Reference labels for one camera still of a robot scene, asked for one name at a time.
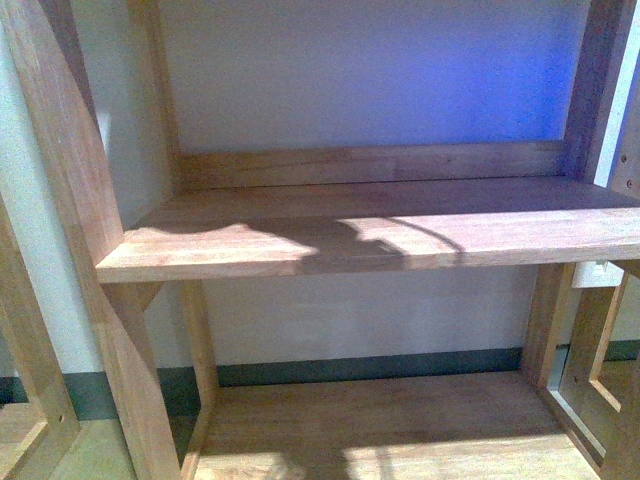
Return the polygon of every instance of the light wood grain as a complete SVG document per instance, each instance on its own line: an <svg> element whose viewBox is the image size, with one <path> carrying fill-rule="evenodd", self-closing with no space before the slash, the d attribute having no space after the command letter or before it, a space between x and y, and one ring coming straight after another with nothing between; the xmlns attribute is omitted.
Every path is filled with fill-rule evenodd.
<svg viewBox="0 0 640 480"><path fill-rule="evenodd" d="M198 383L198 394L202 408L210 408L218 390L218 373L209 326L209 314L201 281L180 284L180 299L184 320L189 332L191 357Z"/></svg>
<svg viewBox="0 0 640 480"><path fill-rule="evenodd" d="M521 375L222 389L197 480L596 479Z"/></svg>
<svg viewBox="0 0 640 480"><path fill-rule="evenodd" d="M602 480L640 478L640 357L636 360L629 390L623 401L612 445L604 457Z"/></svg>
<svg viewBox="0 0 640 480"><path fill-rule="evenodd" d="M200 396L200 414L182 464L182 480L193 480L200 461L202 444L213 416L213 406L218 396L219 383L202 282L181 282L180 298L184 320L189 332L191 358Z"/></svg>
<svg viewBox="0 0 640 480"><path fill-rule="evenodd" d="M136 474L139 479L176 480L178 458L138 291L135 285L103 288L105 333L113 345L109 360L118 365L120 375L112 393Z"/></svg>
<svg viewBox="0 0 640 480"><path fill-rule="evenodd" d="M539 389L549 383L574 271L573 264L538 267L520 369Z"/></svg>
<svg viewBox="0 0 640 480"><path fill-rule="evenodd" d="M592 182L600 160L636 0L593 0L567 127L565 175Z"/></svg>
<svg viewBox="0 0 640 480"><path fill-rule="evenodd" d="M20 476L20 471L33 456L33 450L40 447L42 437L47 433L47 422L34 405L0 405L0 478L4 480ZM62 455L50 462L53 463L51 468L60 458ZM48 478L51 473L47 472L48 467L46 464L39 465L36 478Z"/></svg>
<svg viewBox="0 0 640 480"><path fill-rule="evenodd" d="M0 442L9 441L15 448L4 455L0 478L45 479L80 425L1 196L0 272L0 328L30 402L1 410Z"/></svg>
<svg viewBox="0 0 640 480"><path fill-rule="evenodd" d="M604 387L620 402L620 408L629 394L629 385L633 378L635 360L604 362L598 379Z"/></svg>
<svg viewBox="0 0 640 480"><path fill-rule="evenodd" d="M138 298L140 299L140 307L142 311L146 310L149 304L156 298L158 292L164 285L164 282L148 282L137 283L136 289L138 290Z"/></svg>
<svg viewBox="0 0 640 480"><path fill-rule="evenodd" d="M552 176L562 142L407 145L183 156L187 191L211 188Z"/></svg>
<svg viewBox="0 0 640 480"><path fill-rule="evenodd" d="M175 480L137 291L112 289L111 305L95 271L123 233L69 2L1 0L0 14L136 473Z"/></svg>
<svg viewBox="0 0 640 480"><path fill-rule="evenodd" d="M638 206L559 177L200 192L97 269L109 283L635 258Z"/></svg>
<svg viewBox="0 0 640 480"><path fill-rule="evenodd" d="M605 449L616 435L620 406L598 376L625 286L626 279L617 288L587 288L582 292L559 389Z"/></svg>

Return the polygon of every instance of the wooden frame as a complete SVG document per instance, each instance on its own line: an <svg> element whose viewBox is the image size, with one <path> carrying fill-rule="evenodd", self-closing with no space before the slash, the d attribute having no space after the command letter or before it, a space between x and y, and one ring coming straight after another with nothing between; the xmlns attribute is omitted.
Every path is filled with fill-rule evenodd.
<svg viewBox="0 0 640 480"><path fill-rule="evenodd" d="M80 424L1 197L0 270L0 328L29 399L0 408L0 478L44 480Z"/></svg>

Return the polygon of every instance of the wooden side panel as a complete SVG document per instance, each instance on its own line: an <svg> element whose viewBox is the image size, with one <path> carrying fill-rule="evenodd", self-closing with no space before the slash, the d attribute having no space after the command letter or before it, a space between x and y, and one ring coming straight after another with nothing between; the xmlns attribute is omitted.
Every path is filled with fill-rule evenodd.
<svg viewBox="0 0 640 480"><path fill-rule="evenodd" d="M560 394L598 441L608 448L619 403L598 380L626 281L618 288L582 292Z"/></svg>
<svg viewBox="0 0 640 480"><path fill-rule="evenodd" d="M640 64L636 68L636 77L638 76ZM637 80L635 90L631 92L619 145L610 188L640 198L640 82Z"/></svg>
<svg viewBox="0 0 640 480"><path fill-rule="evenodd" d="M553 176L562 142L230 152L185 156L187 191L227 187Z"/></svg>
<svg viewBox="0 0 640 480"><path fill-rule="evenodd" d="M164 282L148 282L137 283L138 297L140 298L140 306L145 311L149 304L156 298L156 295L164 285Z"/></svg>
<svg viewBox="0 0 640 480"><path fill-rule="evenodd" d="M563 173L595 176L636 0L593 0L565 131Z"/></svg>
<svg viewBox="0 0 640 480"><path fill-rule="evenodd" d="M604 457L602 480L640 478L640 358L636 360L629 389L616 423L616 435Z"/></svg>
<svg viewBox="0 0 640 480"><path fill-rule="evenodd" d="M109 288L95 265L123 240L68 0L0 0L58 214L141 480L180 475L134 286Z"/></svg>
<svg viewBox="0 0 640 480"><path fill-rule="evenodd" d="M101 298L107 323L100 329L113 351L110 363L113 398L139 479L179 478L178 459L169 417L147 336L135 285L105 285Z"/></svg>
<svg viewBox="0 0 640 480"><path fill-rule="evenodd" d="M538 267L520 367L527 382L537 388L549 383L574 270L574 264Z"/></svg>
<svg viewBox="0 0 640 480"><path fill-rule="evenodd" d="M71 7L2 0L0 13L52 189L70 194L55 195L69 243L86 243L96 265L123 233Z"/></svg>
<svg viewBox="0 0 640 480"><path fill-rule="evenodd" d="M46 430L41 431L27 420L27 425L37 427L36 435L22 441L22 455L17 458L20 464L11 474L19 476L24 470L29 472L24 478L46 479L75 440L80 424L1 198L0 272L0 328L27 392L30 411L46 422ZM0 443L11 440L3 438L8 433L0 430ZM41 435L48 441L43 443Z"/></svg>

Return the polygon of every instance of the baseboard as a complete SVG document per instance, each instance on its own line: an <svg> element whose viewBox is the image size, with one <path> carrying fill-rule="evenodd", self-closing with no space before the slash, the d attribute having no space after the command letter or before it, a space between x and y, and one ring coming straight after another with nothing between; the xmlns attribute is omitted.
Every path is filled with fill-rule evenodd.
<svg viewBox="0 0 640 480"><path fill-rule="evenodd" d="M282 383L336 382L379 378L456 375L517 370L522 349L343 358L218 367L223 387ZM200 408L193 368L158 369L170 416L195 416ZM80 420L117 418L104 372L64 375L71 401ZM0 403L26 401L17 378L0 378Z"/></svg>

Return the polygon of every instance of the wooden shelf board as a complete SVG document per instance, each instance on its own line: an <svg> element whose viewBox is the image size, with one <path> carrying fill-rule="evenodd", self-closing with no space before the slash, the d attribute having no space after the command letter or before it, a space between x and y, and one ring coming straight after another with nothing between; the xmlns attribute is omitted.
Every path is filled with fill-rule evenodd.
<svg viewBox="0 0 640 480"><path fill-rule="evenodd" d="M0 405L0 479L13 478L47 432L28 403Z"/></svg>
<svg viewBox="0 0 640 480"><path fill-rule="evenodd" d="M518 372L222 389L196 480L597 479Z"/></svg>
<svg viewBox="0 0 640 480"><path fill-rule="evenodd" d="M102 283L640 258L640 201L565 177L179 196L97 265Z"/></svg>

